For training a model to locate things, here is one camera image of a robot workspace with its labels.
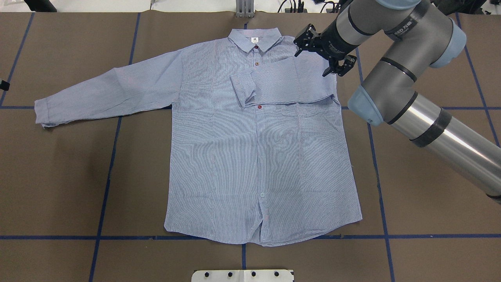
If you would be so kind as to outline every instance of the extended sleeve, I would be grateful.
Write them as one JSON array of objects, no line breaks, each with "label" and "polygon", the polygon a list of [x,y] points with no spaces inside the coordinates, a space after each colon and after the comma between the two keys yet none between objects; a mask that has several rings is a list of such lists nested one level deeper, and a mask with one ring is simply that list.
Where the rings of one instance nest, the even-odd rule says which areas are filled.
[{"label": "extended sleeve", "polygon": [[322,77],[329,63],[315,53],[257,66],[230,76],[242,107],[312,103],[336,95],[336,76]]},{"label": "extended sleeve", "polygon": [[175,103],[182,84],[182,50],[114,68],[35,101],[36,123],[57,126],[166,107]]}]

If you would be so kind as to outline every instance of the shirt collar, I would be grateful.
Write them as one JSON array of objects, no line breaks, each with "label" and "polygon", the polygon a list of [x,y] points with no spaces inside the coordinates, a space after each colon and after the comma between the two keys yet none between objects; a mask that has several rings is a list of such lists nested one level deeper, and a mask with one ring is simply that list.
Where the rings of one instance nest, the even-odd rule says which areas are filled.
[{"label": "shirt collar", "polygon": [[[257,44],[247,37],[262,37]],[[269,30],[231,30],[228,38],[244,52],[249,52],[258,45],[261,51],[268,51],[273,45],[282,41],[282,34],[278,28]]]}]

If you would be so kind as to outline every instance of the shirt cuff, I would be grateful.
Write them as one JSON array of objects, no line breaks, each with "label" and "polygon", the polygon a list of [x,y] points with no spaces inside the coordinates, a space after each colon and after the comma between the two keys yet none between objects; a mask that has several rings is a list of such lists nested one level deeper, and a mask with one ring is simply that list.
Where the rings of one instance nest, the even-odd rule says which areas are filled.
[{"label": "shirt cuff", "polygon": [[35,101],[35,113],[37,114],[37,120],[35,123],[41,124],[43,127],[52,127],[55,124],[49,123],[49,108],[47,107],[47,100],[41,99]]},{"label": "shirt cuff", "polygon": [[249,101],[251,101],[256,94],[256,84],[252,79],[251,73],[246,72],[231,75],[230,79],[240,105],[244,108],[250,107]]}]

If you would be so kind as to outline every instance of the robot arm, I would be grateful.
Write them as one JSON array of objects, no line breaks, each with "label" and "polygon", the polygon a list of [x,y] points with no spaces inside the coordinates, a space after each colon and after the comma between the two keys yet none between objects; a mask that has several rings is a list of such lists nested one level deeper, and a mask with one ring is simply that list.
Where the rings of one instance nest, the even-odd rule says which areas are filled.
[{"label": "robot arm", "polygon": [[296,56],[316,52],[329,60],[324,75],[342,76],[356,61],[348,53],[380,30],[394,43],[348,101],[350,110],[396,128],[501,204],[501,149],[412,89],[428,66],[448,64],[466,44],[461,29],[428,0],[354,0],[323,32],[306,26],[294,40]]}]

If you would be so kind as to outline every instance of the button-up shirt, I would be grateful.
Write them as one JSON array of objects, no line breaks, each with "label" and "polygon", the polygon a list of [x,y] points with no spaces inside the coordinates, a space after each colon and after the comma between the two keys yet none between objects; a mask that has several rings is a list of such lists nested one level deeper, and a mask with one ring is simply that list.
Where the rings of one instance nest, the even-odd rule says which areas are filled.
[{"label": "button-up shirt", "polygon": [[335,91],[278,29],[233,30],[35,102],[56,126],[172,104],[165,229],[278,246],[361,219]]}]

